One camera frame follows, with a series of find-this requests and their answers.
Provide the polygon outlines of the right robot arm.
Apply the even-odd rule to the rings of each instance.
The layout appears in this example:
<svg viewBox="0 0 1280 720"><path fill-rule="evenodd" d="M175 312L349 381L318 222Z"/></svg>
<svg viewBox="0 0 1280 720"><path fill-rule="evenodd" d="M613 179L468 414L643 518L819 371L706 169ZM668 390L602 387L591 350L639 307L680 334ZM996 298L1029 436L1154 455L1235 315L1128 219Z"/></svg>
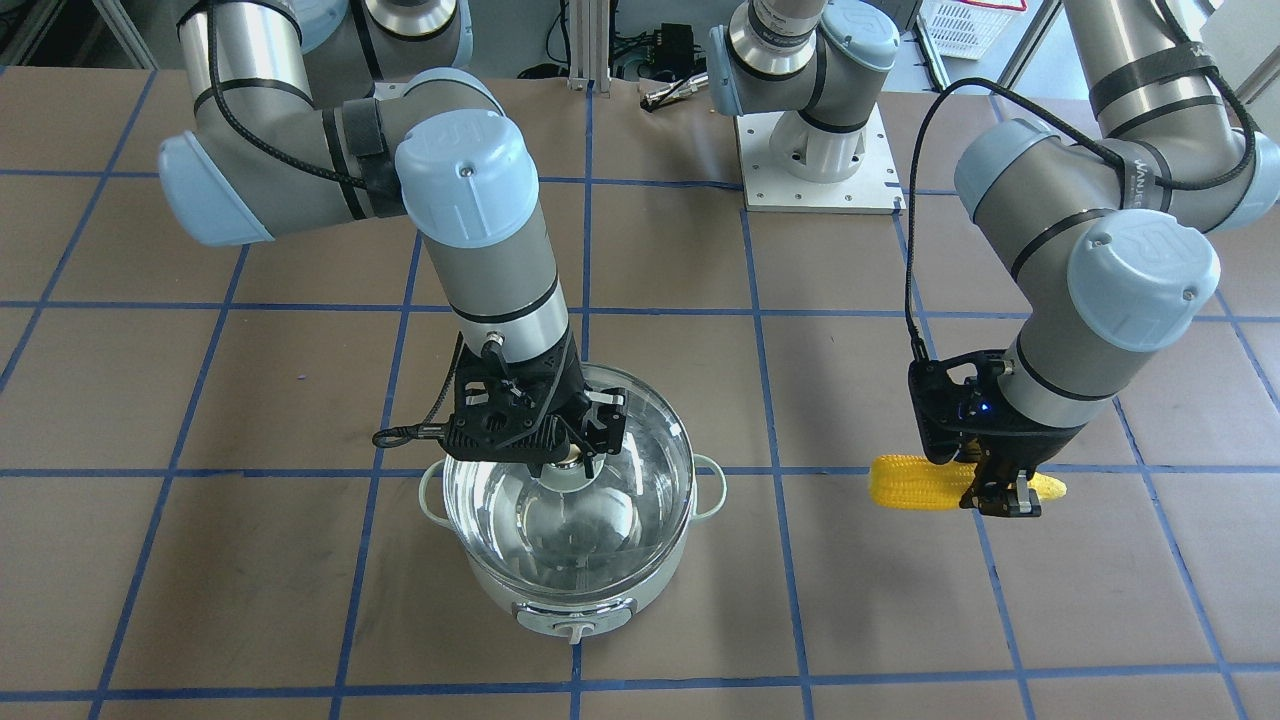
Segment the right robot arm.
<svg viewBox="0 0 1280 720"><path fill-rule="evenodd" d="M374 434L434 439L458 461L524 465L567 491L622 451L623 389L584 375L518 127L470 73L422 70L384 96L317 102L305 53L352 27L457 40L460 1L179 1L196 127L163 142L166 200L200 243L236 246L374 217L412 220L460 323L444 421Z"/></svg>

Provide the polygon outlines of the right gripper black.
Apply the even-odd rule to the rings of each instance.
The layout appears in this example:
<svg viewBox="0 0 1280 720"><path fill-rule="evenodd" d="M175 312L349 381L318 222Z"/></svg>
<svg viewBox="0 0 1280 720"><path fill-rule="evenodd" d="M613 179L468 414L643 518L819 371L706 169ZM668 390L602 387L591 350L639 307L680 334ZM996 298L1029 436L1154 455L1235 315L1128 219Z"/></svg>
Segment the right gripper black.
<svg viewBox="0 0 1280 720"><path fill-rule="evenodd" d="M495 345L479 355L463 348L454 379L454 410L443 450L457 460L562 462L577 425L588 479L595 479L605 459L622 451L628 392L585 392L571 329L545 352L521 363L507 361Z"/></svg>

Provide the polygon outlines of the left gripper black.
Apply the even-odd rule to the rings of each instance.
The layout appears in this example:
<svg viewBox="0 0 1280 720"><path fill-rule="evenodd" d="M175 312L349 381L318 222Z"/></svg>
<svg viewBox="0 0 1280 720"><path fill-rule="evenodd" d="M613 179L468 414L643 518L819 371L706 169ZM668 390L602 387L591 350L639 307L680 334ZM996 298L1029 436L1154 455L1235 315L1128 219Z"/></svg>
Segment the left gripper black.
<svg viewBox="0 0 1280 720"><path fill-rule="evenodd" d="M980 350L947 360L916 357L908 388L924 457L937 465L975 462L975 445L986 451L960 509L993 518L1039 518L1042 503L1030 487L1036 468L1048 461L1083 428L1041 424L1019 413L998 387L1004 360Z"/></svg>

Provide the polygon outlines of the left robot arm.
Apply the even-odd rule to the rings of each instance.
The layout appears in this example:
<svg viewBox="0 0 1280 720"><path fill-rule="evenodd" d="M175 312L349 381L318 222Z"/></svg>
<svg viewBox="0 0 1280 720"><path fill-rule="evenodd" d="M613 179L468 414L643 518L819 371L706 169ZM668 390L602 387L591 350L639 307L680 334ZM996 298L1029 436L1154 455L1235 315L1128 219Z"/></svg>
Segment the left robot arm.
<svg viewBox="0 0 1280 720"><path fill-rule="evenodd" d="M1032 480L1216 291L1208 236L1277 201L1277 145L1166 1L1070 1L1101 137L1042 108L960 156L954 186L1030 305L1009 348L947 360L909 327L925 460L969 462L960 509L1037 518Z"/></svg>

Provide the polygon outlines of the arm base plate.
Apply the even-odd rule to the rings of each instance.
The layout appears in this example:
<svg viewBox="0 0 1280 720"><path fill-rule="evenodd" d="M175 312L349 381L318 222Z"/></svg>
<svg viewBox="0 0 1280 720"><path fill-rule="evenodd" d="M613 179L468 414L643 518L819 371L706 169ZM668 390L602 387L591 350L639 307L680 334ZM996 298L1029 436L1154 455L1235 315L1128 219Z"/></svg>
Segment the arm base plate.
<svg viewBox="0 0 1280 720"><path fill-rule="evenodd" d="M735 126L749 211L891 214L905 206L877 105L847 135L812 127L796 111L737 117Z"/></svg>

